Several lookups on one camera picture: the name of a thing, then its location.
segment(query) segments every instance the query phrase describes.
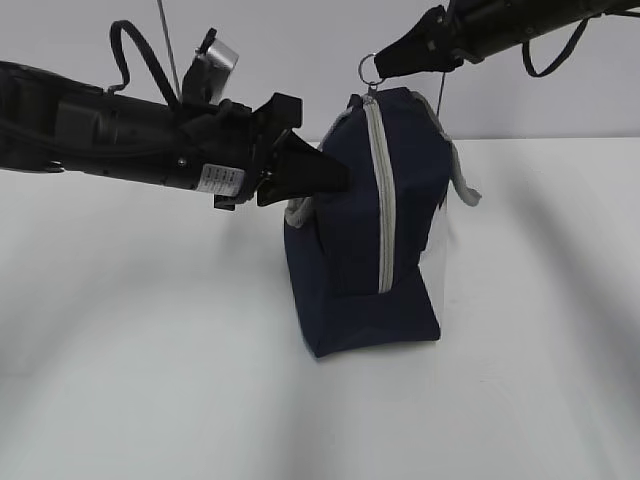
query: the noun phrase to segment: metal rod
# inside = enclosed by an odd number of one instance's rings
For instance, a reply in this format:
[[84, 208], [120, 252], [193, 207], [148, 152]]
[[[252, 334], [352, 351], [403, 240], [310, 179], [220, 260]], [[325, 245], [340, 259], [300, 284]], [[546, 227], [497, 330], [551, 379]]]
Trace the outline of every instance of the metal rod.
[[178, 80], [178, 71], [176, 69], [176, 61], [173, 57], [173, 48], [171, 47], [171, 39], [169, 38], [169, 27], [167, 26], [167, 17], [164, 14], [164, 5], [162, 0], [157, 0], [158, 10], [160, 10], [160, 20], [162, 21], [162, 30], [164, 31], [164, 41], [167, 44], [167, 53], [169, 54], [169, 63], [171, 63], [171, 72], [173, 73], [173, 82], [176, 86], [176, 95], [179, 99], [182, 98], [180, 93], [180, 81]]
[[438, 111], [436, 112], [436, 115], [438, 116], [438, 118], [440, 117], [440, 107], [442, 107], [442, 95], [444, 94], [444, 84], [446, 80], [447, 80], [447, 74], [443, 73], [442, 82], [440, 82], [440, 94], [438, 95]]

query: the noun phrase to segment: metal key ring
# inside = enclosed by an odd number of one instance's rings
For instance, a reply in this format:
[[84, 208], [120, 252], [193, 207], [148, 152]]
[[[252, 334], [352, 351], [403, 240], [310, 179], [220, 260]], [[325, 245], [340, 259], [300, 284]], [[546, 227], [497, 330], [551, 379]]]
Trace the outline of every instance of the metal key ring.
[[376, 90], [386, 80], [386, 78], [382, 78], [378, 82], [367, 82], [364, 78], [364, 73], [362, 71], [362, 69], [364, 68], [364, 64], [367, 60], [369, 60], [370, 58], [374, 58], [375, 56], [376, 56], [375, 53], [370, 53], [369, 55], [364, 57], [362, 60], [360, 60], [360, 64], [358, 65], [358, 76], [360, 76], [360, 80], [362, 80], [362, 83], [364, 83], [365, 85], [368, 85], [369, 88], [373, 90]]

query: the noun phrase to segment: white table surface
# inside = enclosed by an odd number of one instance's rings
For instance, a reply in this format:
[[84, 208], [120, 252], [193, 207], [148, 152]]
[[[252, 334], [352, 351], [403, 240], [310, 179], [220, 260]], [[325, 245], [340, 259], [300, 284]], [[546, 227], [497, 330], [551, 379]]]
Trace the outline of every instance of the white table surface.
[[0, 478], [637, 479], [640, 140], [458, 144], [442, 341], [323, 362], [281, 205], [0, 172]]

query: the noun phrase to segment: white background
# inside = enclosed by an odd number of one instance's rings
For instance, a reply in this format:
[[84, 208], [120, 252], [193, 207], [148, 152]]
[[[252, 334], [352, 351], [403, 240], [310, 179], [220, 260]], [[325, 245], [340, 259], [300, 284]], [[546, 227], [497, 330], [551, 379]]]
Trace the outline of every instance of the white background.
[[[303, 96], [309, 138], [360, 88], [359, 57], [426, 9], [289, 3], [167, 10], [176, 51], [216, 26], [241, 52], [234, 98]], [[153, 1], [3, 6], [4, 59], [116, 83], [119, 18], [162, 53]], [[637, 133], [629, 22], [594, 27], [551, 80], [527, 80], [516, 53], [452, 76], [447, 127]], [[542, 43], [545, 57], [562, 39]], [[129, 51], [128, 93], [160, 101]], [[296, 323], [280, 206], [230, 215], [191, 192], [3, 172], [0, 478], [637, 478], [640, 143], [459, 146], [485, 197], [449, 205], [443, 340], [321, 363]]]

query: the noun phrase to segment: navy blue bag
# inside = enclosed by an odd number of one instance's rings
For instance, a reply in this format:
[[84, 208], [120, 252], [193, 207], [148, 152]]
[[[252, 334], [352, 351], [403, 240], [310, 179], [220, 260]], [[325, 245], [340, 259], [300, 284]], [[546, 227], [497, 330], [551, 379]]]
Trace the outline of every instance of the navy blue bag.
[[285, 247], [296, 309], [316, 355], [440, 338], [418, 267], [449, 181], [480, 195], [426, 100], [406, 88], [352, 96], [320, 147], [349, 167], [346, 193], [290, 202]]

